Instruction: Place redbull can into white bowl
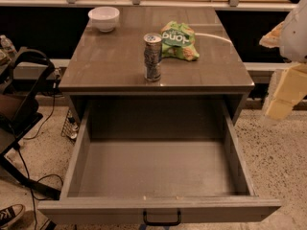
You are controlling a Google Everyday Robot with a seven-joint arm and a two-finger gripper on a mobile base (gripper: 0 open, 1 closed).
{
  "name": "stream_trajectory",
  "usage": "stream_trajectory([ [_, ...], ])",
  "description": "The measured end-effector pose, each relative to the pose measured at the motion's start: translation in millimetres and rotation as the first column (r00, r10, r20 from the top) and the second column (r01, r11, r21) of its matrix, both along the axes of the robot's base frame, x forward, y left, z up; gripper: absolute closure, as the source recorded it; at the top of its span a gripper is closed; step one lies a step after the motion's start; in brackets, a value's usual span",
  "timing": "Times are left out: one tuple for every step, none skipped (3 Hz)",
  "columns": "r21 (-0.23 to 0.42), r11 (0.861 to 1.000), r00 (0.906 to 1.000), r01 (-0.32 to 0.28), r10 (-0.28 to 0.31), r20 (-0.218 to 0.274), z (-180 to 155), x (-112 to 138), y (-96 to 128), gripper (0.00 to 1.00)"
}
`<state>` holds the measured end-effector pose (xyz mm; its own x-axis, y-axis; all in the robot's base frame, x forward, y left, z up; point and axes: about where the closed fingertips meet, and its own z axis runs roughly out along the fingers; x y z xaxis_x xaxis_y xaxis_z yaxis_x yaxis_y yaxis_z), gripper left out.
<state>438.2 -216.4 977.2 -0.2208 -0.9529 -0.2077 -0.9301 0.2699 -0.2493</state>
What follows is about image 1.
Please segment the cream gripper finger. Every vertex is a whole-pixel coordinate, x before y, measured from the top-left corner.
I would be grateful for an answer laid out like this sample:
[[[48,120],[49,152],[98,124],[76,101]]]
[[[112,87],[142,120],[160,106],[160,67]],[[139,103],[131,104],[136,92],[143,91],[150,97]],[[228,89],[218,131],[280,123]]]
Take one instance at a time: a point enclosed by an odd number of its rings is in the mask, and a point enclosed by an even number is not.
[[[306,96],[307,64],[299,63],[281,72],[265,117],[273,121],[284,120]]]
[[[280,36],[284,22],[280,22],[270,32],[263,35],[259,41],[261,46],[267,48],[276,48],[280,44]]]

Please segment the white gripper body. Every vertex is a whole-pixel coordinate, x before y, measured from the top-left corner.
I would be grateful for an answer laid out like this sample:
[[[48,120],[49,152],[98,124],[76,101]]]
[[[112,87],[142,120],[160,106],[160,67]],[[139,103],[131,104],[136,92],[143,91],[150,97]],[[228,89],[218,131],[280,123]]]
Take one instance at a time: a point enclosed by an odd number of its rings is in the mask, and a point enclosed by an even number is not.
[[[290,61],[307,62],[307,0],[300,0],[286,16],[279,51]]]

